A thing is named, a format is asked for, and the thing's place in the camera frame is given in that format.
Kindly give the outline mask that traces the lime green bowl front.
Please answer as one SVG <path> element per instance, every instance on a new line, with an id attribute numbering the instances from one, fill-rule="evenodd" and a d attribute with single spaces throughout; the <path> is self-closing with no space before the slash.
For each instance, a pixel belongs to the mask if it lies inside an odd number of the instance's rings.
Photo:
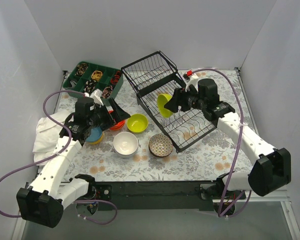
<path id="1" fill-rule="evenodd" d="M 157 107 L 159 110 L 159 113 L 164 117 L 164 118 L 169 118 L 170 116 L 173 115 L 173 113 L 165 108 L 165 104 L 168 103 L 171 100 L 172 96 L 167 93 L 161 93 L 157 96 Z"/>

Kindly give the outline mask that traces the lime green bowl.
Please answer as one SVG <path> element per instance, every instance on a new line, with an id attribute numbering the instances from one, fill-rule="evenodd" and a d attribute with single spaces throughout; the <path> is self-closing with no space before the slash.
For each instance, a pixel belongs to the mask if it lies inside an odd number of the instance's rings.
<path id="1" fill-rule="evenodd" d="M 164 117 L 164 118 L 169 118 L 170 116 L 173 115 L 173 113 L 165 108 L 165 104 L 168 103 L 171 100 L 172 96 L 167 93 L 161 93 L 157 96 L 157 107 L 159 110 L 159 113 Z"/>
<path id="2" fill-rule="evenodd" d="M 136 113 L 133 114 L 127 120 L 127 128 L 130 132 L 134 134 L 141 134 L 143 133 L 148 127 L 149 121 L 147 117 L 143 114 Z"/>

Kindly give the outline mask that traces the blue bowl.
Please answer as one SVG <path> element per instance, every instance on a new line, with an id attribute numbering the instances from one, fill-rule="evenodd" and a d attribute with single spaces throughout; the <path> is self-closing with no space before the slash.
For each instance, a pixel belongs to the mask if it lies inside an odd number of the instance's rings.
<path id="1" fill-rule="evenodd" d="M 103 131 L 100 127 L 95 127 L 91 130 L 89 137 L 85 140 L 87 143 L 97 142 L 101 136 L 103 135 Z"/>

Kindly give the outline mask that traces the lime green bowl back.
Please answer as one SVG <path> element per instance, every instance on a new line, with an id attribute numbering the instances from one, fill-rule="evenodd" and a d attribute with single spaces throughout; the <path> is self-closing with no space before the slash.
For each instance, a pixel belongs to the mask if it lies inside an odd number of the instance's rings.
<path id="1" fill-rule="evenodd" d="M 133 114 L 127 120 L 127 128 L 130 132 L 134 134 L 141 134 L 143 133 L 148 127 L 149 121 L 147 117 L 143 114 L 136 113 Z"/>

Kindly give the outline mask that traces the yellow orange bowl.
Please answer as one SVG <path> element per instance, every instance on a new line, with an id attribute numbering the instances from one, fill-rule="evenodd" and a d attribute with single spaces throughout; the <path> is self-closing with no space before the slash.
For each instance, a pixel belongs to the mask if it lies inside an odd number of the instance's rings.
<path id="1" fill-rule="evenodd" d="M 97 144 L 99 144 L 103 140 L 104 135 L 105 134 L 102 133 L 102 135 L 100 136 L 100 138 L 98 140 L 95 140 L 95 141 L 86 141 L 86 143 L 89 144 L 89 145 L 97 145 Z"/>

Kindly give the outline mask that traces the brown patterned bowl row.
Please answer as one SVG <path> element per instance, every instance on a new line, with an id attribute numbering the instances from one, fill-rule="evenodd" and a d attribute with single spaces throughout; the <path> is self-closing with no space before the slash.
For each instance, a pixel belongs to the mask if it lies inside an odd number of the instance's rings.
<path id="1" fill-rule="evenodd" d="M 168 136 L 160 133 L 155 134 L 150 138 L 148 148 L 155 153 L 164 153 L 173 151 L 174 146 Z"/>
<path id="2" fill-rule="evenodd" d="M 168 157 L 171 153 L 172 153 L 172 151 L 170 151 L 170 152 L 163 152 L 163 153 L 155 153 L 154 151 L 152 151 L 151 149 L 149 149 L 149 152 L 154 156 L 154 157 L 156 157 L 156 158 L 166 158 L 166 157 Z"/>

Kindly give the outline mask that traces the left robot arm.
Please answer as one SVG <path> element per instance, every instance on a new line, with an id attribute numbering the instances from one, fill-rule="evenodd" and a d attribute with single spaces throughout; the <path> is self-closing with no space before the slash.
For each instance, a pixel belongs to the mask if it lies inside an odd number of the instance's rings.
<path id="1" fill-rule="evenodd" d="M 22 219 L 49 228 L 60 222 L 64 210 L 75 202 L 97 202 L 95 178 L 79 174 L 61 186 L 63 177 L 75 155 L 81 150 L 94 128 L 105 131 L 130 118 L 115 102 L 109 100 L 112 112 L 91 97 L 81 97 L 74 112 L 64 121 L 53 155 L 27 188 L 20 188 L 16 200 Z"/>

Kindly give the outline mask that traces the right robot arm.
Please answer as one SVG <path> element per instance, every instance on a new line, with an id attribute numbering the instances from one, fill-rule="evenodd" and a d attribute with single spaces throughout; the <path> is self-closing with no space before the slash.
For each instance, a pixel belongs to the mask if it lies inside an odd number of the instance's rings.
<path id="1" fill-rule="evenodd" d="M 190 81 L 185 88 L 176 88 L 164 107 L 176 113 L 190 109 L 202 111 L 204 117 L 228 135 L 250 160 L 250 172 L 236 172 L 221 176 L 217 195 L 227 199 L 235 191 L 253 191 L 263 197 L 291 182 L 291 154 L 264 141 L 243 123 L 235 109 L 221 101 L 218 87 L 211 78 Z"/>

